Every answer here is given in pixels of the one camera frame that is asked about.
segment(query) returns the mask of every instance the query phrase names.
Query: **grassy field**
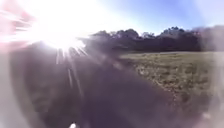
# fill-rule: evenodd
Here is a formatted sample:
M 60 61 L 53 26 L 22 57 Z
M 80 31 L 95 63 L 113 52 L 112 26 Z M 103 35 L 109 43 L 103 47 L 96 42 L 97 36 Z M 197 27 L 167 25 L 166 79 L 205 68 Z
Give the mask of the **grassy field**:
M 205 102 L 211 95 L 211 53 L 134 53 L 120 58 L 182 103 Z

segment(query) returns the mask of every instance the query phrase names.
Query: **blue sky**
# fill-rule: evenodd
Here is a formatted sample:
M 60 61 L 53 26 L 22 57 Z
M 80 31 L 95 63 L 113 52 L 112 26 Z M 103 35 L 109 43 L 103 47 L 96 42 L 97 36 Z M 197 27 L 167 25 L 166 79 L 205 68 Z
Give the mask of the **blue sky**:
M 193 0 L 101 0 L 100 3 L 130 20 L 138 31 L 160 33 L 172 26 L 190 29 L 205 25 Z

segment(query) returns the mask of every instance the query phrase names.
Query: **field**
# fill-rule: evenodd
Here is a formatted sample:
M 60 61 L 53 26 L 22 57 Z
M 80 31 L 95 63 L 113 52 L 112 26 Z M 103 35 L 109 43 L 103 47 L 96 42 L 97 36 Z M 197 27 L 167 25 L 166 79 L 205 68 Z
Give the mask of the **field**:
M 211 53 L 132 53 L 120 58 L 149 82 L 172 92 L 186 107 L 203 106 L 211 96 Z

